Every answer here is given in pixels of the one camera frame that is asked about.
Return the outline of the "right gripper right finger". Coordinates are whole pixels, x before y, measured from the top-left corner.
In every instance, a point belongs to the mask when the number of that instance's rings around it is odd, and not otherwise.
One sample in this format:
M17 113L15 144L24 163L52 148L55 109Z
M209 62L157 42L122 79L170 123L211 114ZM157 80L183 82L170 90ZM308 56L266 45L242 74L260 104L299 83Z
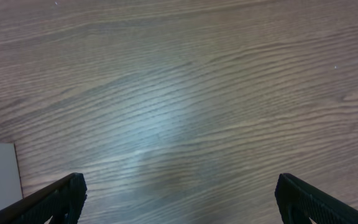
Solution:
M284 224L358 224L358 210L289 173L279 175L275 198Z

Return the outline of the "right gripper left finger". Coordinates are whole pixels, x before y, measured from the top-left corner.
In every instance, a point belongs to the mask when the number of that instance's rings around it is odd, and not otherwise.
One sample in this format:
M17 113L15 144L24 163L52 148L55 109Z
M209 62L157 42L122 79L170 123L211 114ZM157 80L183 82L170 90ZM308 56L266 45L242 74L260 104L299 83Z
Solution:
M64 178L0 210L0 224L77 224L87 198L82 173Z

